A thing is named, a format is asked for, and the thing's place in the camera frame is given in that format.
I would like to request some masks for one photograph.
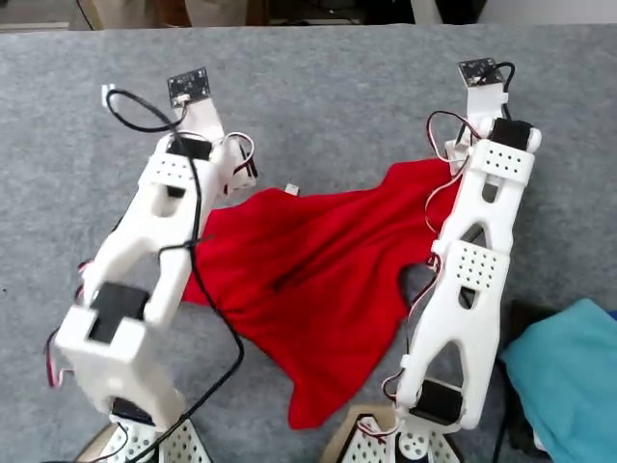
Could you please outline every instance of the white robotic arm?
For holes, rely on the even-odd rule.
[[[237,135],[248,137],[224,134],[209,97],[205,69],[168,83],[182,120],[176,131],[182,147],[173,134],[157,143],[130,206],[85,266],[82,297],[69,309],[55,338],[95,408],[113,422],[123,422],[140,442],[152,442],[186,408],[171,376],[156,360],[153,336],[171,324],[191,273],[183,243],[194,239],[198,199],[194,172],[201,190],[197,238],[216,199],[254,185],[256,177],[252,141],[250,151],[244,152]],[[110,101],[117,104],[115,98]],[[122,283],[148,254],[157,255],[160,262],[151,295]]]
[[[378,437],[373,444],[384,454],[361,461],[385,457],[392,463],[454,463],[456,453],[443,435],[472,429],[480,420],[499,342],[512,227],[533,168],[533,152],[541,142],[540,132],[528,123],[504,119],[509,116],[504,106],[507,93],[495,67],[491,59],[459,65],[468,87],[469,128],[464,126],[458,139],[445,147],[452,173],[461,182],[452,212],[432,246],[438,272],[434,292],[401,359],[401,370],[391,377],[399,378],[394,401],[397,425],[381,432],[372,419],[360,420],[364,435],[360,439],[358,431],[353,437],[358,442],[348,447],[343,462],[357,461],[360,455],[354,451],[367,453],[365,442]],[[481,140],[473,144],[470,132]],[[484,232],[484,245],[467,239],[475,229]],[[471,296],[470,307],[461,303],[464,296]],[[426,376],[449,342],[460,353],[461,387]],[[388,445],[380,447],[383,439]]]

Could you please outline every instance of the red cloth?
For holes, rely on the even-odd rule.
[[[294,383],[292,428],[319,426],[362,386],[406,306],[401,268],[425,261],[435,239],[424,202],[450,180],[439,160],[393,165],[376,188],[294,197],[269,189],[213,210],[198,266],[235,329]],[[431,203],[449,214],[456,188]],[[191,277],[184,300],[205,304]]]

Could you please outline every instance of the blue cloth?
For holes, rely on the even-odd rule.
[[[534,323],[501,356],[556,463],[617,461],[617,323],[590,299]]]

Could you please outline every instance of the gray carpet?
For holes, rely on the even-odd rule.
[[[537,124],[545,142],[516,225],[504,301],[565,307],[591,296],[615,307],[617,27],[59,33],[3,36],[0,50],[2,461],[70,458],[106,422],[70,379],[59,392],[46,388],[41,355],[77,286],[75,265],[122,214],[156,142],[105,113],[103,83],[169,108],[166,78],[206,65],[227,130],[255,138],[259,187],[290,181],[304,194],[330,193],[373,186],[391,163],[428,155],[427,115],[465,110],[458,61],[513,61],[511,112]],[[400,345],[354,402],[382,400],[378,384]],[[234,351],[208,310],[185,307],[161,355],[193,400]],[[451,359],[439,369],[451,370]],[[215,459],[315,461],[345,410],[320,429],[291,431],[291,387],[249,345],[243,367],[197,414]],[[490,461],[501,414],[496,378],[480,426],[455,436],[469,461]],[[506,449],[502,461],[528,460]]]

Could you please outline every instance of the perforated plate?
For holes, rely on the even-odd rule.
[[[122,423],[122,426],[126,429],[128,441],[126,441],[124,432],[120,428],[116,429],[99,456],[109,455],[119,448],[122,448],[122,450],[114,456],[108,458],[106,463],[122,463],[124,459],[132,458],[137,453],[145,449],[156,438],[156,433],[148,426],[137,426],[126,424],[124,422]]]
[[[527,185],[534,160],[534,155],[529,152],[480,140],[473,147],[471,168]]]
[[[450,245],[448,266],[461,286],[475,291],[501,289],[510,259],[504,254],[465,241]]]
[[[147,426],[126,424],[123,426],[128,432],[128,442],[121,451],[107,460],[108,463],[121,463],[126,458],[135,456],[156,438],[155,432]],[[124,439],[122,430],[117,429],[100,456],[108,455],[121,447]],[[148,461],[151,456],[152,454],[148,455],[143,461]],[[211,461],[190,421],[184,422],[172,436],[161,444],[158,453],[158,463],[211,463]]]
[[[361,420],[371,429],[380,429],[373,417],[362,417]],[[383,439],[380,441],[377,438],[366,436],[356,426],[352,433],[337,463],[402,463],[388,460],[388,449]],[[399,435],[401,453],[408,458],[408,461],[421,460],[427,454],[429,463],[460,463],[461,461],[445,437],[438,432],[421,430],[396,432],[388,437],[388,445],[394,445],[396,436]]]
[[[371,429],[378,430],[379,424],[373,417],[363,417],[362,422]],[[386,463],[386,441],[364,435],[356,426],[352,430],[353,437],[348,441],[346,452],[338,459],[338,463]]]

